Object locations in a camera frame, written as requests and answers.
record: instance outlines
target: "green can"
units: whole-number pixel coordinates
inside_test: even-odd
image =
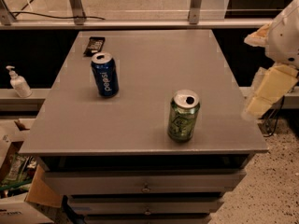
[[[170,103],[168,135],[177,142],[187,142],[193,136],[198,111],[198,95],[189,90],[177,91]]]

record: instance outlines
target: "beverage can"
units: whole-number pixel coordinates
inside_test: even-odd
[[[199,97],[194,91],[177,91],[170,103],[168,135],[177,142],[192,138],[198,111]]]
[[[99,94],[112,97],[119,91],[116,64],[108,52],[98,52],[92,56],[92,70]]]

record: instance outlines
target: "metal post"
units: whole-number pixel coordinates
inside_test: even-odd
[[[3,25],[11,25],[14,21],[16,21],[16,18],[12,13],[10,13],[6,2],[4,0],[0,0],[0,22]]]
[[[189,24],[197,24],[199,22],[199,12],[202,0],[191,0],[189,11]]]
[[[72,7],[74,23],[76,25],[82,25],[86,21],[85,12],[83,10],[83,5],[81,0],[69,0],[69,3]]]

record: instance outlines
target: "drawer knob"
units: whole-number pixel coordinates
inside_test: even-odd
[[[149,209],[147,209],[147,211],[144,212],[144,215],[147,215],[147,216],[151,215],[151,211]]]
[[[149,193],[150,192],[150,188],[148,187],[148,184],[144,185],[144,188],[141,190],[143,193]]]

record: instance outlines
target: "white bottle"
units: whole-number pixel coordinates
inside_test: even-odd
[[[15,91],[19,94],[21,98],[30,96],[32,94],[30,87],[28,86],[24,77],[18,76],[18,74],[15,71],[11,70],[14,68],[14,66],[7,66],[7,70],[9,71],[11,77],[11,86],[13,87],[13,89],[15,89]]]

